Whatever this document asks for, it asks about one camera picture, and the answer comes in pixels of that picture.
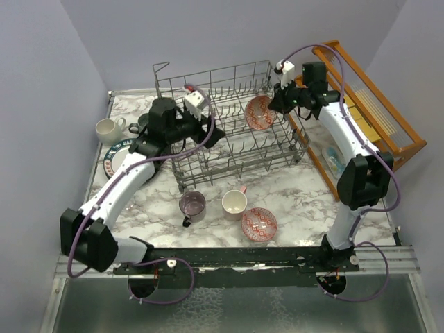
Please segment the red patterned bowl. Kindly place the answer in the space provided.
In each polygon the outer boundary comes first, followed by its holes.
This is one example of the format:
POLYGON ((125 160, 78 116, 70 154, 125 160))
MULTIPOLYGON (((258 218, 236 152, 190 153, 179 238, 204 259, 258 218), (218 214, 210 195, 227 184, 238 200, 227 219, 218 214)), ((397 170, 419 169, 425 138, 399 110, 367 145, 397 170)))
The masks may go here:
POLYGON ((249 100, 245 108, 246 123, 253 130, 266 130, 270 128, 277 115, 268 108, 271 98, 267 95, 258 95, 249 100))
POLYGON ((244 213, 241 228, 251 241, 266 242, 275 236, 278 231, 278 222, 269 210, 254 207, 244 213))

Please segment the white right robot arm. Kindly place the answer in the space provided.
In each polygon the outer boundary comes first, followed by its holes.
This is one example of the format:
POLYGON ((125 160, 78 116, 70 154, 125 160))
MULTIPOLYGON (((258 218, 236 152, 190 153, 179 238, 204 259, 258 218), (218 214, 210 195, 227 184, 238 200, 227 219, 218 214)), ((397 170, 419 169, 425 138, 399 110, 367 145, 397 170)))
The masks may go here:
POLYGON ((288 60, 276 64, 280 81, 268 107, 280 114, 307 109, 309 116, 327 128, 343 155, 345 169, 336 185, 341 204, 318 255, 324 270, 335 271, 352 255, 361 219, 385 197, 394 159, 367 139, 348 111, 343 92, 329 88, 324 62, 303 64, 302 87, 294 82, 294 71, 288 60))

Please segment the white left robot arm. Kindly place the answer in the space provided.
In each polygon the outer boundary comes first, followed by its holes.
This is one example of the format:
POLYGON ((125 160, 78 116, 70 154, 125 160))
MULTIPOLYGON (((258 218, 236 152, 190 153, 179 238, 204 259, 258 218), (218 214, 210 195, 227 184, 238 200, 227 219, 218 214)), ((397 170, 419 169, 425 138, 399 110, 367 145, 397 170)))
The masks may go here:
POLYGON ((98 272, 113 264, 129 264, 135 272, 151 270, 151 245, 136 237, 118 239, 112 228, 135 192, 159 169, 163 161, 185 157, 194 149, 177 154, 171 147, 187 138, 201 147, 211 148, 224 132, 215 125, 214 112, 203 116, 211 107, 210 99, 193 91, 183 99, 179 108, 170 98, 157 98, 148 111, 148 122, 131 144, 116 173, 104 187, 78 210, 66 209, 60 217, 61 250, 69 262, 77 261, 98 272))

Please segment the blue patterned clear dish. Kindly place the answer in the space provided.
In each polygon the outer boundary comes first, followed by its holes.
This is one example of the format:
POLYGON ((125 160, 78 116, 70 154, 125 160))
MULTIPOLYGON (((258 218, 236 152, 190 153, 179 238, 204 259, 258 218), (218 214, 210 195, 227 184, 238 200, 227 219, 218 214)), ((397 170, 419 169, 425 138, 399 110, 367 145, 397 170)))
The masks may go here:
POLYGON ((338 180, 346 167, 342 153, 335 146, 323 147, 321 153, 330 172, 338 180))

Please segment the wooden dish drying rack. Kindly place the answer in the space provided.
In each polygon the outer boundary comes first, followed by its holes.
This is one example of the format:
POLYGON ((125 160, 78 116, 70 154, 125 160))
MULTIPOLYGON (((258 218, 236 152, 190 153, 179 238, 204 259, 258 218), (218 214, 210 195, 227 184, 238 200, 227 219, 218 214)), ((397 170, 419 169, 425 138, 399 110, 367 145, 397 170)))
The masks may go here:
POLYGON ((427 142, 413 129, 382 91, 368 77, 339 41, 325 43, 329 48, 313 46, 311 52, 327 67, 330 87, 339 90, 345 81, 345 102, 355 106, 374 128, 380 140, 374 145, 394 157, 397 171, 427 142))

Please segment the dark green mug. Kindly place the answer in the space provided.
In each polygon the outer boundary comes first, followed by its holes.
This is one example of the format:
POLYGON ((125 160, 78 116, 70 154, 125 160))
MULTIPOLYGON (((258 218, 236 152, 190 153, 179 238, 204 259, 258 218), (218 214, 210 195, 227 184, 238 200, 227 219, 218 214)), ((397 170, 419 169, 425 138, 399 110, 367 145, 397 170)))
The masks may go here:
POLYGON ((148 125, 148 123, 149 123, 149 114, 144 113, 138 118, 136 123, 131 123, 129 125, 128 131, 131 134, 138 135, 140 134, 140 132, 143 131, 143 129, 148 125))

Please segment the round plate dark lettered rim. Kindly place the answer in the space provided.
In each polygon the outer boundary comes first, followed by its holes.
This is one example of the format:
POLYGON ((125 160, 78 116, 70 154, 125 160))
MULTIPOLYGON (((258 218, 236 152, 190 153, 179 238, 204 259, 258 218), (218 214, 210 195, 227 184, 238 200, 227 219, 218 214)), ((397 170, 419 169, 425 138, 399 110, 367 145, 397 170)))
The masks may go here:
POLYGON ((134 141, 135 138, 123 139, 108 149, 103 158, 103 170, 108 179, 111 179, 118 168, 122 165, 122 162, 124 161, 126 155, 128 154, 128 150, 134 141))

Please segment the cream mug at left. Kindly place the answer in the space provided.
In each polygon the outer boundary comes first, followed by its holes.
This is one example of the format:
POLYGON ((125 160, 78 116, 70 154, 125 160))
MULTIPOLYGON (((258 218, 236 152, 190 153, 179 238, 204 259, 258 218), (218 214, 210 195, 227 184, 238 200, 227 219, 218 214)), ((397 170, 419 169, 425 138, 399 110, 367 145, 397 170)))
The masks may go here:
POLYGON ((103 145, 113 146, 123 139, 125 125, 126 120, 123 117, 118 118, 116 121, 102 119, 95 125, 96 136, 103 145))

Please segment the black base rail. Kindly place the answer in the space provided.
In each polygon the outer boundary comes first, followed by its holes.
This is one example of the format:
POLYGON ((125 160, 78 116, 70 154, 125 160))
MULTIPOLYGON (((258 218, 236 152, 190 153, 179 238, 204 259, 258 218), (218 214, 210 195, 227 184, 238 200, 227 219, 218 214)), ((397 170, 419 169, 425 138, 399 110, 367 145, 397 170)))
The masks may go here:
POLYGON ((161 288, 314 287, 316 275, 357 272, 355 252, 328 259, 321 246, 155 248, 140 264, 123 264, 117 275, 161 288))

